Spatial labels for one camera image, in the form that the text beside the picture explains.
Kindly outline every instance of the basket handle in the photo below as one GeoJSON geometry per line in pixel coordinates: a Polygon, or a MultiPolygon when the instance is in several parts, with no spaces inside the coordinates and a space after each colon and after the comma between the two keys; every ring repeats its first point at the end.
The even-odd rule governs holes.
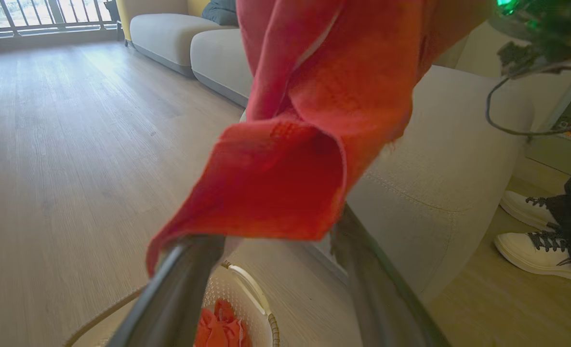
{"type": "Polygon", "coordinates": [[[264,291],[248,272],[239,266],[232,265],[232,263],[228,261],[222,262],[221,266],[236,275],[243,285],[243,289],[250,294],[251,299],[258,309],[263,310],[266,316],[270,316],[272,314],[272,312],[270,312],[270,306],[268,305],[266,295],[264,295],[264,291]]]}

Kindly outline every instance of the red towel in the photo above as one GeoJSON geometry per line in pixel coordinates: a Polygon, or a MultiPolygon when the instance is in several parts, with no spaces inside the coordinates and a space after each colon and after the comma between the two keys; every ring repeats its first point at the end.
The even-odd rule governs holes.
{"type": "Polygon", "coordinates": [[[182,235],[321,239],[380,149],[402,136],[417,81],[490,9],[488,0],[438,3],[239,0],[254,75],[248,122],[226,129],[152,240],[149,274],[182,235]]]}
{"type": "Polygon", "coordinates": [[[214,313],[202,309],[195,347],[250,347],[251,339],[243,321],[236,319],[230,302],[217,300],[214,313]]]}

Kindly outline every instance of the balcony railing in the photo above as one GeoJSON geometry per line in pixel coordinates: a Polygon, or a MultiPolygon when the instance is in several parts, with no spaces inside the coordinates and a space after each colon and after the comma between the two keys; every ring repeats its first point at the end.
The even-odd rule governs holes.
{"type": "Polygon", "coordinates": [[[0,0],[0,34],[113,24],[103,0],[0,0]]]}

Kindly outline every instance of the cushion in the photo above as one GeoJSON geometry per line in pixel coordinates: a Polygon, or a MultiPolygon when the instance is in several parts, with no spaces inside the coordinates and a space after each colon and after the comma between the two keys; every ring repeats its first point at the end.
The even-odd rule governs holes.
{"type": "Polygon", "coordinates": [[[195,17],[202,16],[202,10],[210,2],[210,0],[186,0],[186,8],[188,9],[188,15],[194,15],[195,17]]]}
{"type": "Polygon", "coordinates": [[[238,26],[235,0],[212,0],[202,11],[202,18],[212,20],[220,26],[238,26]]]}
{"type": "Polygon", "coordinates": [[[138,15],[131,20],[133,46],[148,57],[192,77],[191,39],[202,31],[227,27],[192,15],[159,13],[138,15]]]}
{"type": "MultiPolygon", "coordinates": [[[[484,120],[496,80],[433,66],[413,93],[403,137],[347,197],[413,292],[428,303],[461,272],[495,214],[525,138],[484,120]]],[[[506,85],[492,101],[504,127],[530,129],[529,99],[506,85]]],[[[329,240],[318,246],[333,260],[329,240]]]]}
{"type": "Polygon", "coordinates": [[[215,92],[246,106],[253,76],[246,60],[240,29],[199,33],[191,41],[195,77],[215,92]]]}

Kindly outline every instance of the white sneaker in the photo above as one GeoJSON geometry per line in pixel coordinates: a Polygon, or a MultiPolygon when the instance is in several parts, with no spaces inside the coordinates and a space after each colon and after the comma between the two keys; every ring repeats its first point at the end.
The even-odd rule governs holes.
{"type": "Polygon", "coordinates": [[[557,221],[549,211],[545,198],[527,198],[514,191],[505,191],[499,202],[504,211],[538,230],[555,231],[557,221]]]}
{"type": "Polygon", "coordinates": [[[495,247],[521,270],[571,280],[571,258],[566,248],[567,242],[556,232],[501,234],[495,238],[495,247]]]}

